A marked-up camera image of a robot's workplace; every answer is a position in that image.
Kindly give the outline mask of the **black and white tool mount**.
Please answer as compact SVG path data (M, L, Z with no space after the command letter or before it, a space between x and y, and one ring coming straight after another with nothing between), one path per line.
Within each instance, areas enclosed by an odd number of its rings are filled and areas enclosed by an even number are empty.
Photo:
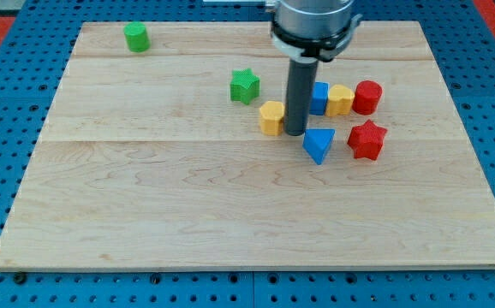
M331 62L349 46L362 15L354 15L348 25L327 38L300 38L286 32L276 22L271 23L272 44L296 62Z

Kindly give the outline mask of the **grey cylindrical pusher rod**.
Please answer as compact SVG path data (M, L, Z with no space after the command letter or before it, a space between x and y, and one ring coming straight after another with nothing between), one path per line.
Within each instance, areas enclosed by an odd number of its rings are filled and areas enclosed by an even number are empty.
M288 135L299 136L306 131L317 69L317 62L289 61L283 119L283 129Z

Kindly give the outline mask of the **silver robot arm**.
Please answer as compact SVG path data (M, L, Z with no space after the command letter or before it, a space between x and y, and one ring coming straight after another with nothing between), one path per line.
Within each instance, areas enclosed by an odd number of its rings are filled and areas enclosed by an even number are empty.
M354 0L282 0L273 6L271 40L289 58L284 132L305 133L318 66L347 49L361 23Z

